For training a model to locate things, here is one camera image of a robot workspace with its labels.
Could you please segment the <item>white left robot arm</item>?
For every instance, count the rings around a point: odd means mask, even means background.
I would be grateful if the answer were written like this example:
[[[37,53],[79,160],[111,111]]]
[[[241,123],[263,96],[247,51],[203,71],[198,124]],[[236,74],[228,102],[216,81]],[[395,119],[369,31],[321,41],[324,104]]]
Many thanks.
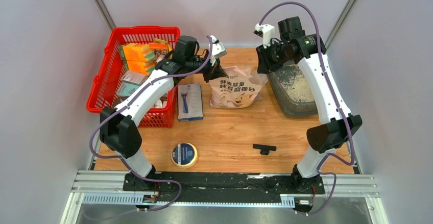
[[[156,177],[150,173],[153,165],[141,150],[138,125],[143,117],[183,78],[200,73],[208,82],[225,76],[220,66],[220,57],[227,53],[224,44],[213,35],[207,38],[209,48],[206,56],[201,57],[196,38],[180,36],[175,48],[157,62],[155,70],[132,95],[114,108],[105,107],[100,113],[100,125],[96,129],[100,141],[137,176],[136,184],[144,191],[154,188]]]

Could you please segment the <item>pink cat litter bag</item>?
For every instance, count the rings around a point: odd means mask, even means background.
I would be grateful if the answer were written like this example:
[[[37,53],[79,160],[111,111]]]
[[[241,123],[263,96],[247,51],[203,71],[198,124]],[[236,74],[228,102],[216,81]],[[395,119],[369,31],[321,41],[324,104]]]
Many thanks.
[[[266,74],[238,66],[225,68],[224,71],[225,77],[209,81],[212,89],[209,105],[212,108],[245,108],[262,99],[259,93],[268,81]]]

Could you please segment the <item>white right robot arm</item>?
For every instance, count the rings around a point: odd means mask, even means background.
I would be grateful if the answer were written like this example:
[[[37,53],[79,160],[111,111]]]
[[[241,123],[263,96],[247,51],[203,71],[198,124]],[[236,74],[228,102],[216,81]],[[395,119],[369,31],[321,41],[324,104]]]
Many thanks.
[[[309,147],[293,170],[297,175],[291,178],[292,188],[303,193],[311,187],[311,178],[319,174],[326,158],[353,139],[362,119],[352,114],[338,90],[319,33],[306,35],[299,17],[282,20],[276,28],[258,23],[254,34],[262,38],[262,45],[256,48],[258,72],[270,74],[285,62],[294,62],[316,103],[320,125],[307,130]]]

